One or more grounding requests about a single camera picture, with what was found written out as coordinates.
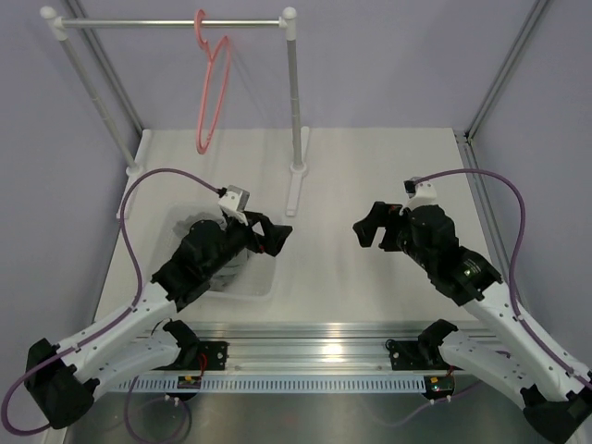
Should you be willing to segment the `pink plastic hanger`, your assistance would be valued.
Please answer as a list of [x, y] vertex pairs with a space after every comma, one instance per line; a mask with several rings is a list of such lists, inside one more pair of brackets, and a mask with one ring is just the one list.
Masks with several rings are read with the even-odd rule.
[[[195, 132], [195, 147], [197, 153], [200, 155], [207, 153], [209, 146], [214, 139], [216, 127], [227, 95], [231, 68], [231, 46], [229, 37], [223, 35], [214, 45], [211, 45], [203, 35], [205, 19], [205, 11], [203, 9], [198, 9], [194, 14], [193, 30], [196, 42], [200, 50], [206, 56], [206, 71], [203, 78], [203, 89]], [[212, 105], [209, 102], [209, 99], [212, 97], [214, 90], [215, 71], [217, 68], [221, 68], [221, 77], [218, 81], [219, 90], [216, 104]]]

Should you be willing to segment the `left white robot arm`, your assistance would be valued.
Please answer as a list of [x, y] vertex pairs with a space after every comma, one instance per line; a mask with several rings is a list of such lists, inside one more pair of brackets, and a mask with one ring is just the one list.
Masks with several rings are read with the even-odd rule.
[[292, 231], [256, 212], [245, 222], [198, 219], [130, 303], [56, 344], [31, 345], [24, 386], [48, 425], [73, 425], [112, 387], [138, 374], [193, 366], [200, 341], [174, 315], [208, 292], [213, 277], [242, 253], [277, 256]]

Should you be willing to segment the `grey t shirt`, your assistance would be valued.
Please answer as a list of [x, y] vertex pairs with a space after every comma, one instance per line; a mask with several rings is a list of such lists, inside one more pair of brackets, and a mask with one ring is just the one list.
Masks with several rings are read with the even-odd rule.
[[[225, 229], [227, 225], [225, 219], [222, 216], [201, 212], [195, 215], [190, 215], [184, 220], [177, 222], [173, 227], [173, 233], [179, 240], [181, 240], [189, 233], [191, 227], [194, 224], [203, 220], [213, 220], [220, 226], [221, 229]], [[250, 256], [251, 253], [249, 251], [243, 250], [231, 261], [225, 264], [212, 277], [210, 290], [219, 292], [228, 291], [230, 285], [239, 277], [239, 274], [247, 265]]]

